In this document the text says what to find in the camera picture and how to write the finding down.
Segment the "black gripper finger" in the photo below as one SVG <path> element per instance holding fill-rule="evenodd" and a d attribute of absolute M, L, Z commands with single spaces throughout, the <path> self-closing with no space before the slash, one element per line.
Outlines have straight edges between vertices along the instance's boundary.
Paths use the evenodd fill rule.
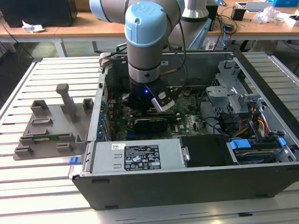
<path fill-rule="evenodd" d="M 121 95 L 121 102 L 131 109 L 135 108 L 135 99 L 131 93 Z"/>

